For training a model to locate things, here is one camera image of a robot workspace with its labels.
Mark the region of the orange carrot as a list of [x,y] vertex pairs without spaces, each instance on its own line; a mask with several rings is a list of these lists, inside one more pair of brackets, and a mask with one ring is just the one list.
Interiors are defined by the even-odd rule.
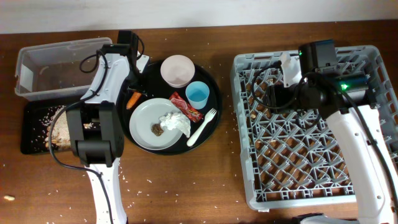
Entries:
[[126,109],[127,110],[131,109],[136,104],[136,102],[139,100],[139,98],[141,96],[142,96],[142,93],[134,92],[126,104]]

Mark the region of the light blue cup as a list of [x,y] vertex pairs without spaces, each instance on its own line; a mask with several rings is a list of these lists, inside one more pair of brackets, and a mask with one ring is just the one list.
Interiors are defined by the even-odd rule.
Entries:
[[207,84],[199,81],[191,82],[185,90],[188,102],[196,110],[203,109],[208,101],[210,89]]

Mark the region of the white tissue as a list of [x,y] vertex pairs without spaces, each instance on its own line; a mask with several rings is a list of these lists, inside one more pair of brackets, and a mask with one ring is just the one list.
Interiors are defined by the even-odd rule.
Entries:
[[178,129],[187,138],[190,137],[191,127],[189,118],[181,112],[168,113],[165,116],[159,118],[160,126],[167,128],[168,130]]

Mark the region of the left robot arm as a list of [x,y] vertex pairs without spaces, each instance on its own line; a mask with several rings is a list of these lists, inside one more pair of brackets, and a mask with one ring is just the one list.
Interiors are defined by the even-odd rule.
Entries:
[[95,54],[96,75],[81,99],[68,106],[70,144],[90,178],[97,223],[127,223],[119,186],[119,161],[124,150],[122,107],[126,96],[143,91],[143,71],[149,61],[138,48],[143,41],[121,30],[115,44]]

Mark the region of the pink bowl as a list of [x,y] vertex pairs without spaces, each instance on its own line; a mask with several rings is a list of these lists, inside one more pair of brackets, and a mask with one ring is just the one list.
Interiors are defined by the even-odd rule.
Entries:
[[187,86],[194,77],[195,65],[184,55],[172,55],[162,62],[160,74],[171,87],[182,88]]

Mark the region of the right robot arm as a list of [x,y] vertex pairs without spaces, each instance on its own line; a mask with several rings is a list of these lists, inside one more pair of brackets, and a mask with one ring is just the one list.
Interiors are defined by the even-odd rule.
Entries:
[[283,74],[263,97],[274,112],[318,110],[343,153],[360,223],[397,223],[397,173],[382,136],[368,74],[347,72],[333,40],[283,52],[272,64]]

